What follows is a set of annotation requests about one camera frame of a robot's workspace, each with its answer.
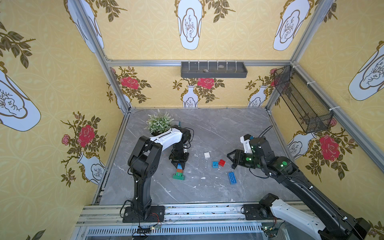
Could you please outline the long blue lego brick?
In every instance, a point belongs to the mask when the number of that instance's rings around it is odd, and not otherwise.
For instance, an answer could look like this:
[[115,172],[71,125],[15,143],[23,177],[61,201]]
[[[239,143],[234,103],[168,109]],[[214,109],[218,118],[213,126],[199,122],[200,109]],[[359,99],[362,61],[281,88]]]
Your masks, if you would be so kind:
[[231,185],[237,184],[237,179],[234,172],[229,172],[228,177]]

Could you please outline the red lego brick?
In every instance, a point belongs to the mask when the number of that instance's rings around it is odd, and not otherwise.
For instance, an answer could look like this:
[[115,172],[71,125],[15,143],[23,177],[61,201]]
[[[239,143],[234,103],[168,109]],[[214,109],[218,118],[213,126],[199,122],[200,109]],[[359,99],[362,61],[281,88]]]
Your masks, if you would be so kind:
[[225,164],[226,164],[226,162],[225,162],[224,160],[220,160],[220,161],[219,161],[219,166],[220,166],[220,167],[224,167]]

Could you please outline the long green lego brick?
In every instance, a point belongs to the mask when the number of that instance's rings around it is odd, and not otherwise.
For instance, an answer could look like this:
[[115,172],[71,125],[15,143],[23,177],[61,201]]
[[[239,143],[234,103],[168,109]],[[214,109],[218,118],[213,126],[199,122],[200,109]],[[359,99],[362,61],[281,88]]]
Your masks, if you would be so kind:
[[173,179],[184,181],[185,176],[183,175],[183,173],[176,172],[176,174],[173,175]]

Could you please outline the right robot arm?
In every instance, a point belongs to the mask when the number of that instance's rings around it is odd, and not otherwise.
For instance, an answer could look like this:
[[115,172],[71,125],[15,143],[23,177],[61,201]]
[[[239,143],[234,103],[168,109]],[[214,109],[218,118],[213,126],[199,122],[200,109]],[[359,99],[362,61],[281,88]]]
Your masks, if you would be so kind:
[[371,226],[363,218],[354,218],[320,190],[303,174],[299,167],[286,157],[278,157],[265,137],[241,137],[244,148],[227,154],[232,167],[260,169],[294,193],[312,212],[298,210],[274,194],[267,194],[256,205],[244,205],[247,220],[281,219],[316,240],[363,240]]

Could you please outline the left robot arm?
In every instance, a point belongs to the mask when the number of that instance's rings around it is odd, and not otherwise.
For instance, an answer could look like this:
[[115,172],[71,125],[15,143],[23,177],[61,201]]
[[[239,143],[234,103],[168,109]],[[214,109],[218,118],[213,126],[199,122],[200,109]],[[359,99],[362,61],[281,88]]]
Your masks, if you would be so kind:
[[142,136],[138,139],[128,160],[129,172],[134,177],[135,185],[134,198],[131,200],[131,206],[125,210],[124,223],[147,221],[150,217],[157,217],[164,210],[163,206],[151,207],[151,178],[158,169],[163,150],[172,147],[169,159],[177,169],[175,177],[185,179],[182,170],[185,169],[189,158],[185,146],[191,143],[191,137],[190,129],[174,125],[157,136]]

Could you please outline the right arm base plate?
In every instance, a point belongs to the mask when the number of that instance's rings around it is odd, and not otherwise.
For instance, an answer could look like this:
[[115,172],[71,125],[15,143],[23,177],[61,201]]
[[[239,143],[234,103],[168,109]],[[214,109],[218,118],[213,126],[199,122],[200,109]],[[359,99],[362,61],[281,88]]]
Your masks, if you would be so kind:
[[259,204],[246,204],[241,208],[241,213],[245,215],[247,221],[270,220],[271,215],[267,208]]

